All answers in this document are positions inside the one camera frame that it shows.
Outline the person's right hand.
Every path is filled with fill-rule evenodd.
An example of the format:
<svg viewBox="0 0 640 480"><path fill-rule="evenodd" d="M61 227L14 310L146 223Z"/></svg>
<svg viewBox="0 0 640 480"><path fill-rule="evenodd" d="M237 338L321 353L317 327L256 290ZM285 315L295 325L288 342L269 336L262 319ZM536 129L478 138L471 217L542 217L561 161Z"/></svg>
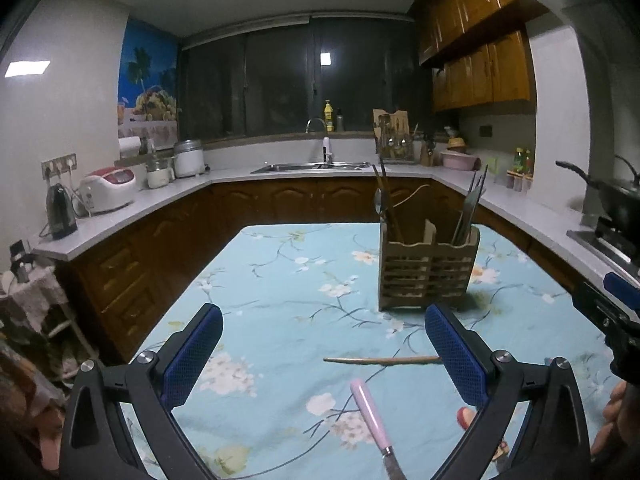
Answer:
<svg viewBox="0 0 640 480"><path fill-rule="evenodd" d="M602 412L604 425L597 433L591 455L597 456L615 437L626 445L639 442L639 389L622 380L612 390Z"/></svg>

